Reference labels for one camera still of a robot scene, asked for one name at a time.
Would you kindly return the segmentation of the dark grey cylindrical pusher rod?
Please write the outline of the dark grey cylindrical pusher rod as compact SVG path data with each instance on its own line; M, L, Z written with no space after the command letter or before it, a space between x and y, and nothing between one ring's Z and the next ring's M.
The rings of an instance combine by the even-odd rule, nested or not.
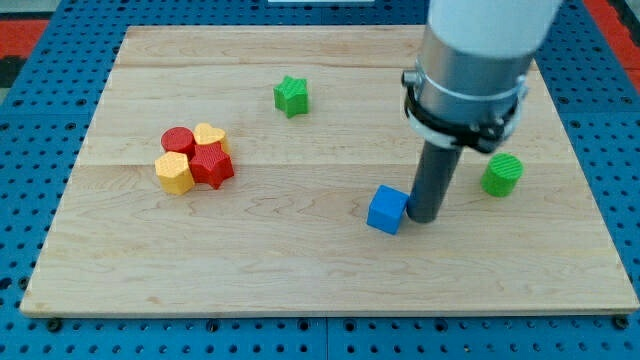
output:
M462 149L445 149L425 142L407 203L407 214L417 223L430 223L439 213Z

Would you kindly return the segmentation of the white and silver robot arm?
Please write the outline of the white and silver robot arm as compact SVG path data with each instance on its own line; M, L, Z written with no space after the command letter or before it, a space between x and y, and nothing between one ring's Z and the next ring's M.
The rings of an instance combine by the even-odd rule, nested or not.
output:
M407 205L434 221L463 149L491 154L517 128L526 78L562 0L431 0L403 72L404 111L424 140Z

